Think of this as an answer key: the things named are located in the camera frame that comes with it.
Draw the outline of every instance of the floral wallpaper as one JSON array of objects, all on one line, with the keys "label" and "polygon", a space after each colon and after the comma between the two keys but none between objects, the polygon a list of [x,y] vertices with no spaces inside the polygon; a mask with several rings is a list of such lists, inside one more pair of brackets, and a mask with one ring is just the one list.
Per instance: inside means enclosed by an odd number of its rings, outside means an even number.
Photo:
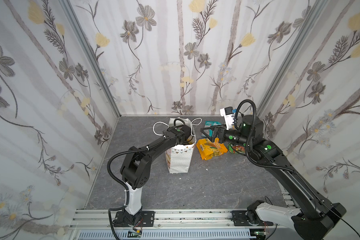
[{"label": "floral wallpaper", "polygon": [[174,115],[260,103],[314,4],[70,2],[120,112]]},{"label": "floral wallpaper", "polygon": [[[360,233],[360,0],[327,3],[261,114],[264,134]],[[357,239],[340,222],[328,239]]]},{"label": "floral wallpaper", "polygon": [[56,1],[0,1],[0,239],[62,239],[116,123]]}]

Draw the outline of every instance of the aluminum frame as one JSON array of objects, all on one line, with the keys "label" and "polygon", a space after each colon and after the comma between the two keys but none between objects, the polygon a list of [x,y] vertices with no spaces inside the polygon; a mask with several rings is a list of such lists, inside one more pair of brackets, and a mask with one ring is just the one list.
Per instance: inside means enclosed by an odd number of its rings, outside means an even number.
[{"label": "aluminum frame", "polygon": [[[144,229],[251,229],[256,226],[235,227],[231,211],[246,209],[172,209],[155,211],[153,227]],[[272,232],[276,224],[269,226]],[[116,227],[115,230],[131,229]],[[81,230],[110,230],[108,210],[77,210],[66,234],[66,240],[78,240]]]}]

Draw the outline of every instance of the red wire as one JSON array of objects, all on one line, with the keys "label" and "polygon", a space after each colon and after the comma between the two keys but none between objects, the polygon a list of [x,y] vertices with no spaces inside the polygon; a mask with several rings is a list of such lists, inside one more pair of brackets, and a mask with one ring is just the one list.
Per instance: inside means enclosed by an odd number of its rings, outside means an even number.
[{"label": "red wire", "polygon": [[137,226],[139,226],[142,221],[143,221],[143,217],[141,217],[141,220],[140,220],[139,224],[137,224],[136,226],[134,226],[134,228],[137,227]]},{"label": "red wire", "polygon": [[268,233],[269,233],[269,227],[266,222],[264,222],[264,232],[265,232],[265,228],[268,228]]}]

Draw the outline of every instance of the white rope handle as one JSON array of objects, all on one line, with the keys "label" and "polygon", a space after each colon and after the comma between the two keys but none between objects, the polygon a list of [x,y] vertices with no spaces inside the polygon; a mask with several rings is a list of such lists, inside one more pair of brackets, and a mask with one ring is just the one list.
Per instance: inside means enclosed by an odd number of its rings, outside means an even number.
[{"label": "white rope handle", "polygon": [[[195,120],[197,120],[197,119],[200,119],[200,122],[199,122],[198,124],[194,124],[193,121],[195,121]],[[200,123],[202,123],[202,121],[203,121],[202,118],[195,118],[195,119],[192,120],[192,122],[191,122],[191,135],[192,135],[192,136],[196,137],[196,135],[193,135],[193,134],[192,134],[192,127],[193,127],[193,125],[199,125]]]},{"label": "white rope handle", "polygon": [[165,122],[156,122],[156,123],[154,124],[154,127],[153,127],[154,134],[156,134],[156,135],[158,135],[158,136],[163,136],[163,134],[158,134],[158,133],[156,133],[156,132],[155,132],[155,125],[156,125],[156,124],[158,124],[158,123],[165,124],[165,125],[167,125],[168,127],[169,127],[169,125],[168,125],[168,124],[166,124]]}]

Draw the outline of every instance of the blue snack package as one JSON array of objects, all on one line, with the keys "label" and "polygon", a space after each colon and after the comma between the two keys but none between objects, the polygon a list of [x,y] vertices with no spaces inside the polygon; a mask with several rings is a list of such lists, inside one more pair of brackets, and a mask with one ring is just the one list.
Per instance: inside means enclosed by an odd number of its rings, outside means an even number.
[{"label": "blue snack package", "polygon": [[[216,122],[216,121],[205,121],[205,126],[204,127],[211,127],[211,126],[217,126],[217,125],[221,125],[220,122]],[[209,135],[212,136],[213,131],[210,129],[209,130]]]}]

